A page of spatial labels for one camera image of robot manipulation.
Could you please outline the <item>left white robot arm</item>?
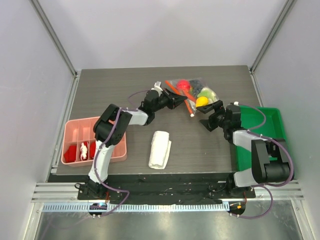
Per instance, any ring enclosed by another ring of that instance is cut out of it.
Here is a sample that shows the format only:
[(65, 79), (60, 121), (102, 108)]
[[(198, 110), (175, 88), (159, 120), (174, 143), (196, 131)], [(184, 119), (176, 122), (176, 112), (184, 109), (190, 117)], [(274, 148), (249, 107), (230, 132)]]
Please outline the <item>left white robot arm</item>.
[(105, 180), (108, 178), (112, 153), (128, 126), (147, 126), (155, 119), (157, 111), (163, 108), (173, 110), (186, 100), (186, 96), (164, 88), (160, 91), (148, 90), (140, 106), (134, 110), (110, 104), (93, 127), (96, 149), (83, 192), (100, 200), (106, 195), (107, 189), (114, 190), (105, 184)]

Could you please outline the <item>clear zip top bag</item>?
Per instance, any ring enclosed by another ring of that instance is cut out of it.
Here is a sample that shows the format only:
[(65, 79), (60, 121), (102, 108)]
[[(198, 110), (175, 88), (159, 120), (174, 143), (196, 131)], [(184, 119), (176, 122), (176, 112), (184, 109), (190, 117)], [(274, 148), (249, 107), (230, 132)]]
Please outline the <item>clear zip top bag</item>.
[[(176, 84), (177, 84), (178, 80), (180, 80), (180, 79), (165, 80), (164, 82), (173, 92), (179, 93), (180, 95), (187, 96), (187, 100), (185, 100), (184, 103), (186, 105), (186, 108), (189, 112), (190, 117), (192, 118), (196, 115), (196, 112), (197, 112), (196, 99), (197, 99), (197, 95), (199, 93), (192, 92), (192, 87), (190, 87), (189, 91), (177, 89)], [(210, 88), (210, 87), (208, 87), (208, 85), (204, 82), (204, 80), (201, 77), (189, 78), (189, 79), (185, 79), (185, 80), (190, 81), (193, 79), (201, 80), (204, 88)], [(213, 103), (213, 101), (211, 99), (208, 99), (208, 100), (209, 100), (208, 105)]]

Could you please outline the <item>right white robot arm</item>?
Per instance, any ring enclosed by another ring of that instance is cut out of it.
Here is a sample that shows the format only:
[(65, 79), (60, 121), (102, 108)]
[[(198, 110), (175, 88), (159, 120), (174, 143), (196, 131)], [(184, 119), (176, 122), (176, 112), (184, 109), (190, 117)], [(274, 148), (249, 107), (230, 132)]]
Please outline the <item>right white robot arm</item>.
[(229, 174), (223, 187), (223, 190), (233, 198), (250, 188), (283, 187), (295, 176), (286, 140), (254, 132), (267, 121), (265, 114), (257, 107), (254, 110), (262, 115), (262, 122), (254, 127), (244, 128), (241, 120), (242, 107), (243, 105), (237, 101), (224, 107), (221, 100), (197, 107), (203, 114), (213, 111), (207, 119), (200, 120), (208, 131), (222, 128), (226, 141), (251, 153), (251, 167)]

